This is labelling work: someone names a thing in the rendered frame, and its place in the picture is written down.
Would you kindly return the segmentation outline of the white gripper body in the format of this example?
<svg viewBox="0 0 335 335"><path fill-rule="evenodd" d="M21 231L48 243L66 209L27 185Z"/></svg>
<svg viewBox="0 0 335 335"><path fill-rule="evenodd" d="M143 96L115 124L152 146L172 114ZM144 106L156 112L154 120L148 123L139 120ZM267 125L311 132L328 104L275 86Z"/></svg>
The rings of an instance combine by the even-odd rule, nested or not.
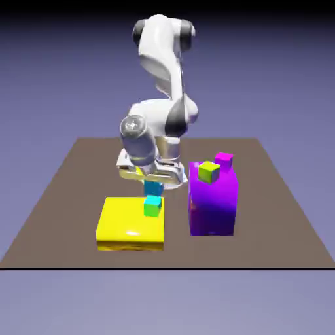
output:
<svg viewBox="0 0 335 335"><path fill-rule="evenodd" d="M137 166L125 149L121 150L116 166L123 179L162 183L165 189L176 189L188 182L182 163L167 164L155 159L147 166Z"/></svg>

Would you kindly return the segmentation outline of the small cyan cube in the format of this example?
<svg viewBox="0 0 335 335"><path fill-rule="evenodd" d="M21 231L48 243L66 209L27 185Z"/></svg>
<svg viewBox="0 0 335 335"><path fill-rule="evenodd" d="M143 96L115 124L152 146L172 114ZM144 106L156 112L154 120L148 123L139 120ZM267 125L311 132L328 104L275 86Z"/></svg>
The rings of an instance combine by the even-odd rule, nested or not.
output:
<svg viewBox="0 0 335 335"><path fill-rule="evenodd" d="M158 217L162 208L160 196L147 195L143 203L144 215L147 217Z"/></svg>

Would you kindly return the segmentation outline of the small yellow-green cube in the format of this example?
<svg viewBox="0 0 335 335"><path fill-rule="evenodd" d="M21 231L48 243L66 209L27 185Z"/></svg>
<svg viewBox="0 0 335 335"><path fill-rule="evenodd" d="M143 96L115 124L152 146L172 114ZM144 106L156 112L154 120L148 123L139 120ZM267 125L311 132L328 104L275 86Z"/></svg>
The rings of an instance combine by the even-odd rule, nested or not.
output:
<svg viewBox="0 0 335 335"><path fill-rule="evenodd" d="M220 175L220 165L205 161L198 166L198 180L207 184L214 183Z"/></svg>

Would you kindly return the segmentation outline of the small magenta cube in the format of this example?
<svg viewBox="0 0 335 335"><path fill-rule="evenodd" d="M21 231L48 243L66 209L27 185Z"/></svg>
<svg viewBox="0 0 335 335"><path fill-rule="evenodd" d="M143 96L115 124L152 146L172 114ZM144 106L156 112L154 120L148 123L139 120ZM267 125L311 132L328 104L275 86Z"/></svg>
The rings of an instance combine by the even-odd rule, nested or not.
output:
<svg viewBox="0 0 335 335"><path fill-rule="evenodd" d="M218 164L222 171L229 171L232 167L233 157L233 154L218 152L215 155L214 163Z"/></svg>

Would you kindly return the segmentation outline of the large purple box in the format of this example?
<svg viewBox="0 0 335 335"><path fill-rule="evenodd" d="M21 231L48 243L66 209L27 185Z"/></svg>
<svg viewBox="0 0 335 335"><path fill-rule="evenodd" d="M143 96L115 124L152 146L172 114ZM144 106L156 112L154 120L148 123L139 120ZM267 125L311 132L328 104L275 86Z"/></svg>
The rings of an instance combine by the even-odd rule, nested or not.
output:
<svg viewBox="0 0 335 335"><path fill-rule="evenodd" d="M239 182L234 169L221 171L214 183L198 179L199 162L188 169L188 222L192 236L234 234Z"/></svg>

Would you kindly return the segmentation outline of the large yellow box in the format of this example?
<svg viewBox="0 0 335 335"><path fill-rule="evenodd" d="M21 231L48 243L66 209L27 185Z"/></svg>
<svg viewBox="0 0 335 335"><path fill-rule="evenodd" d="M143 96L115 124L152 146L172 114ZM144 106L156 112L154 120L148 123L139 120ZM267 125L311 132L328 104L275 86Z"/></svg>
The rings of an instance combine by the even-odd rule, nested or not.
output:
<svg viewBox="0 0 335 335"><path fill-rule="evenodd" d="M146 197L107 197L96 228L100 251L161 251L164 248L164 198L158 217L144 215Z"/></svg>

